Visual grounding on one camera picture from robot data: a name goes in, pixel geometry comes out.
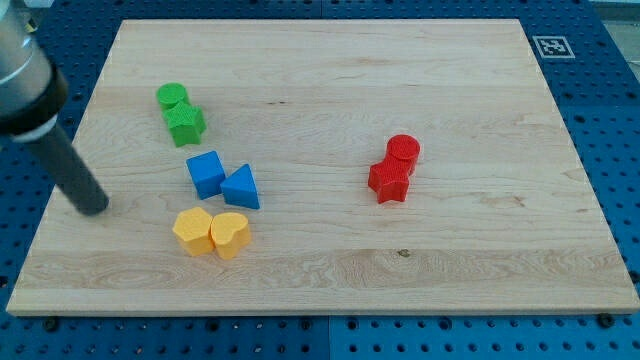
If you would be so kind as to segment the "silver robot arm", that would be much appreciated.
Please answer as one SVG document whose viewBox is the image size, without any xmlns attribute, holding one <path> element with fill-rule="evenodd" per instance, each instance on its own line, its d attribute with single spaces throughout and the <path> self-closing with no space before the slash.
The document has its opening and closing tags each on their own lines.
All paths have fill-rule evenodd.
<svg viewBox="0 0 640 360">
<path fill-rule="evenodd" d="M 62 72 L 26 25 L 12 2 L 1 0 L 1 134 L 18 142 L 52 130 L 68 96 Z"/>
</svg>

